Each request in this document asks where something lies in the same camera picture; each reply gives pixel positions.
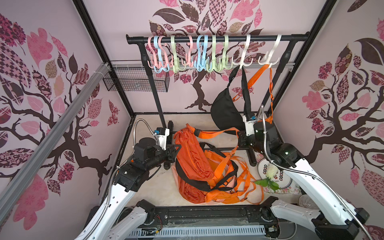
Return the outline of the orange zip waist bag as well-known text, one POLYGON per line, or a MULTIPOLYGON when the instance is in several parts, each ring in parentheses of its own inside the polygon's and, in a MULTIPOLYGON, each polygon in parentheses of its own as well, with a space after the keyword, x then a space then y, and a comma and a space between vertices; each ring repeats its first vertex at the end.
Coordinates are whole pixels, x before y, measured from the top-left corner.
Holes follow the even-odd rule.
POLYGON ((179 193, 191 203, 234 204, 241 201, 237 190, 239 167, 233 162, 238 148, 223 153, 208 144, 209 149, 203 150, 204 143, 198 141, 198 138, 212 139, 222 133, 224 131, 201 131, 187 124, 174 136, 175 144, 181 147, 175 163, 179 193))

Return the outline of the orange sling bag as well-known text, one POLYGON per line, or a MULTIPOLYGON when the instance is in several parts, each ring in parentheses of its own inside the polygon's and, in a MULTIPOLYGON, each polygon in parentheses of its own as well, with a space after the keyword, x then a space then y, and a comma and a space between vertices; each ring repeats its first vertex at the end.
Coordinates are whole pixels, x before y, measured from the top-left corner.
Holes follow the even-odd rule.
POLYGON ((248 90, 250 93, 250 106, 255 107, 257 103, 263 104, 262 97, 267 93, 267 98, 272 92, 274 84, 272 83, 273 70, 270 65, 263 65, 248 81, 248 90))

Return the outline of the black sling bag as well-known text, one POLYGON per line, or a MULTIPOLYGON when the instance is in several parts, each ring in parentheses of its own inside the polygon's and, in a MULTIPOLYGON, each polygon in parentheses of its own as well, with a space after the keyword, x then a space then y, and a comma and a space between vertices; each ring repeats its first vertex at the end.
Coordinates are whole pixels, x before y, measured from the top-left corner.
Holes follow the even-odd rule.
MULTIPOLYGON (((226 130, 230 128, 236 128, 239 131, 246 130, 246 125, 244 123, 243 117, 235 107, 232 97, 230 95, 230 85, 236 77, 237 73, 239 72, 239 69, 240 67, 237 66, 232 70, 229 76, 229 83, 227 87, 218 94, 211 106, 211 117, 220 130, 226 130)), ((246 122, 249 122, 255 120, 256 118, 252 114, 251 98, 248 89, 246 72, 244 69, 242 69, 241 73, 241 90, 243 99, 245 101, 243 116, 246 117, 246 122)))

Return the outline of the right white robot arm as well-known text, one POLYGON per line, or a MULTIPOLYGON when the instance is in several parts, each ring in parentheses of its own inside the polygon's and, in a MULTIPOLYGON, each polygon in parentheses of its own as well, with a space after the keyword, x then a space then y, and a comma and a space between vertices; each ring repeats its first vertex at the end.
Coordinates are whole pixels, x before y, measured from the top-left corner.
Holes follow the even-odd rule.
POLYGON ((360 231, 373 239, 364 224, 370 215, 363 208, 355 208, 336 193, 311 167, 309 162, 291 144, 282 143, 274 125, 268 124, 264 107, 257 114, 244 107, 245 133, 239 137, 240 147, 248 146, 273 166, 283 171, 315 202, 318 210, 275 200, 271 212, 305 227, 321 240, 353 240, 360 231))

